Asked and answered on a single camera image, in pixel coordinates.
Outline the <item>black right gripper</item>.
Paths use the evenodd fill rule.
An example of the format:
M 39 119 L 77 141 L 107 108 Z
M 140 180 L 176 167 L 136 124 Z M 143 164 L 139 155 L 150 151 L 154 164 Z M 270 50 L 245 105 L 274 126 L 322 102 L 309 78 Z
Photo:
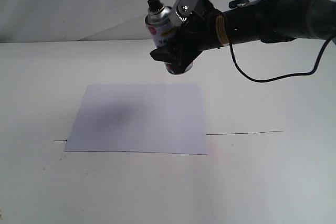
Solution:
M 220 14 L 209 0 L 176 0 L 170 21 L 176 33 L 168 46 L 150 52 L 155 61 L 165 62 L 169 70 L 188 70 L 204 51 L 219 46 L 215 21 Z

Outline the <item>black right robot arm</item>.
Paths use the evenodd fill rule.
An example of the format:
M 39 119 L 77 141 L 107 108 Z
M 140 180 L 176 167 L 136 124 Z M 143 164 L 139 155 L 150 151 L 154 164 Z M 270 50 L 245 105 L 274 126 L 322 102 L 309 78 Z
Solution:
M 203 51 L 231 44 L 328 39 L 335 32 L 335 0 L 235 0 L 225 12 L 209 0 L 176 0 L 169 19 L 175 34 L 150 56 L 180 74 Z

